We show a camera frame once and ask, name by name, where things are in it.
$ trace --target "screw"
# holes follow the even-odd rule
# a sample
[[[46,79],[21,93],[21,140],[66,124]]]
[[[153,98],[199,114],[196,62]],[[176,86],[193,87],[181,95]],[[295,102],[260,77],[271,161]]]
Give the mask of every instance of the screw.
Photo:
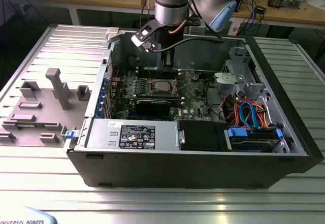
[[[184,142],[184,139],[183,138],[178,138],[178,143],[179,144],[184,144],[185,142]]]

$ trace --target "motherboard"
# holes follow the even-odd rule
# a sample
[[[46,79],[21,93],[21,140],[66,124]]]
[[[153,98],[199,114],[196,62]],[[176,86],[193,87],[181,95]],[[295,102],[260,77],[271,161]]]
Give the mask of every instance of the motherboard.
[[[116,119],[209,121],[207,79],[200,76],[188,71],[167,75],[150,70],[127,71],[112,78],[105,107],[109,113],[103,114],[111,113]]]

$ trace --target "sticker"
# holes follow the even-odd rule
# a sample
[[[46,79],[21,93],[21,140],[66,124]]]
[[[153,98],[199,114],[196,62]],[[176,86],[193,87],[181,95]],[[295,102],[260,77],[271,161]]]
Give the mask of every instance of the sticker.
[[[122,121],[109,121],[108,127],[121,127],[123,125]]]
[[[120,125],[121,149],[155,149],[155,126]]]

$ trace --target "black side panel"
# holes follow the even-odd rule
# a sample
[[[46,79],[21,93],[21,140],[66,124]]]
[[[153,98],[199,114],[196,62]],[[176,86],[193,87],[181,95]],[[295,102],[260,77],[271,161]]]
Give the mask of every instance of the black side panel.
[[[282,85],[280,84],[279,80],[275,76],[271,66],[269,65],[268,61],[266,60],[262,51],[260,50],[256,40],[253,37],[248,37],[246,41],[249,47],[251,48],[253,55],[257,60],[257,63],[261,67],[261,70],[264,73],[265,78],[269,82],[275,97],[280,103],[285,116],[287,117],[290,125],[294,129],[295,134],[297,135],[300,143],[302,144],[304,150],[310,155],[309,157],[310,160],[307,161],[302,167],[296,170],[297,173],[304,173],[308,171],[310,168],[322,162],[324,160],[324,156],[321,154],[315,141],[311,137],[305,124],[300,118],[298,112],[296,111],[293,104],[291,103],[288,95],[285,93]]]
[[[304,156],[87,154],[72,151],[68,157],[93,187],[268,188],[308,161]]]

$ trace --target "metal bracket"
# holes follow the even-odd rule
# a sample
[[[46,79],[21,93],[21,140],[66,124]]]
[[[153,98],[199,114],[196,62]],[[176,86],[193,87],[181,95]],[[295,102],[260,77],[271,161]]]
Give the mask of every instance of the metal bracket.
[[[106,31],[106,41],[111,43],[119,39],[119,28],[118,27],[109,27]]]

